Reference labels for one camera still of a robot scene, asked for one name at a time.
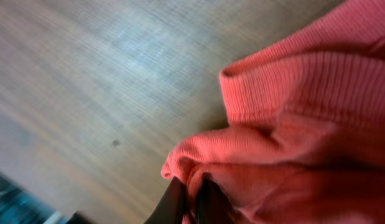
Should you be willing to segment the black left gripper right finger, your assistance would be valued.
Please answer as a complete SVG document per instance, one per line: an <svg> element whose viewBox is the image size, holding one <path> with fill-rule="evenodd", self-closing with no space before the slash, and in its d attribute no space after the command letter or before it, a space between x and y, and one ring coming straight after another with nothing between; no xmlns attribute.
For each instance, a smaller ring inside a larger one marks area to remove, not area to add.
<svg viewBox="0 0 385 224"><path fill-rule="evenodd" d="M234 224L228 214L229 207L218 184L205 179L197 197L198 224Z"/></svg>

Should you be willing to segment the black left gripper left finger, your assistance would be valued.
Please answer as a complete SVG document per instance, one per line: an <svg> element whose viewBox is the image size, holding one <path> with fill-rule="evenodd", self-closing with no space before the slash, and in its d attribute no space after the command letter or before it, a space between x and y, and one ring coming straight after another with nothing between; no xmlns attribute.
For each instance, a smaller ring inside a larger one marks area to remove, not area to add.
<svg viewBox="0 0 385 224"><path fill-rule="evenodd" d="M185 213L185 185L174 177L144 224L182 224Z"/></svg>

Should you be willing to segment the red printed t-shirt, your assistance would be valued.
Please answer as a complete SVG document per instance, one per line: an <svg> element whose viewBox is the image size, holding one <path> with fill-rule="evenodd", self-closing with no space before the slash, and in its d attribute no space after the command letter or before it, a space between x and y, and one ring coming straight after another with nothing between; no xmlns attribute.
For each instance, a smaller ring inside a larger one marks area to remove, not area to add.
<svg viewBox="0 0 385 224"><path fill-rule="evenodd" d="M220 72L229 126L194 135L162 176L204 179L236 223L385 223L385 0L347 1Z"/></svg>

